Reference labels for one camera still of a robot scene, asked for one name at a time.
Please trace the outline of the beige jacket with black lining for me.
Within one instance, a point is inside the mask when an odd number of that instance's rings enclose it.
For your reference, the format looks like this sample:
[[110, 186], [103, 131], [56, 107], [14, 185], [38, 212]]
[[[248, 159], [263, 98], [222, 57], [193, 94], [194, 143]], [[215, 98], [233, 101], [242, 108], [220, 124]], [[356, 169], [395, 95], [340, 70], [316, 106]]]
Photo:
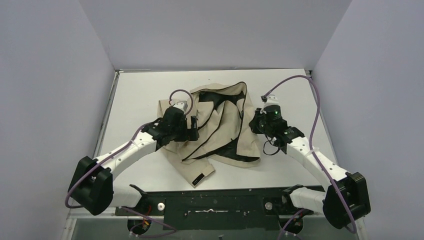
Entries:
[[197, 119], [198, 140], [172, 141], [161, 151], [191, 187], [215, 172], [210, 159], [239, 168], [258, 166], [261, 151], [249, 126], [255, 108], [247, 84], [211, 83], [190, 94], [193, 107], [188, 115]]

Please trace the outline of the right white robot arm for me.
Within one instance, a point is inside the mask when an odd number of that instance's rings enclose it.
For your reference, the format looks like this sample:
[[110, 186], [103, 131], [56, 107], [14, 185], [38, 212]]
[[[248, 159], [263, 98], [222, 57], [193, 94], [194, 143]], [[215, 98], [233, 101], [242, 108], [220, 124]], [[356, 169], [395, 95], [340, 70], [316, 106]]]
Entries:
[[284, 190], [281, 207], [285, 212], [292, 214], [306, 209], [323, 214], [336, 229], [345, 228], [371, 212], [365, 177], [336, 165], [311, 145], [303, 132], [282, 118], [278, 104], [258, 107], [249, 127], [300, 163], [323, 188], [318, 191], [298, 184]]

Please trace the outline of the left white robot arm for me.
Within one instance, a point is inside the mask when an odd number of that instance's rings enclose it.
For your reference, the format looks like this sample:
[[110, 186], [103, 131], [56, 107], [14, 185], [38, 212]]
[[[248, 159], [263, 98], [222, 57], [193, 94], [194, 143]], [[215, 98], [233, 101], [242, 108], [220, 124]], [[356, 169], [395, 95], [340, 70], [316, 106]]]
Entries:
[[129, 207], [143, 213], [148, 207], [147, 194], [134, 184], [119, 187], [116, 178], [141, 158], [150, 155], [171, 142], [194, 142], [199, 139], [198, 120], [184, 113], [181, 107], [168, 107], [163, 116], [140, 126], [131, 139], [116, 149], [77, 163], [70, 182], [65, 206], [73, 208], [69, 200], [97, 216], [109, 207]]

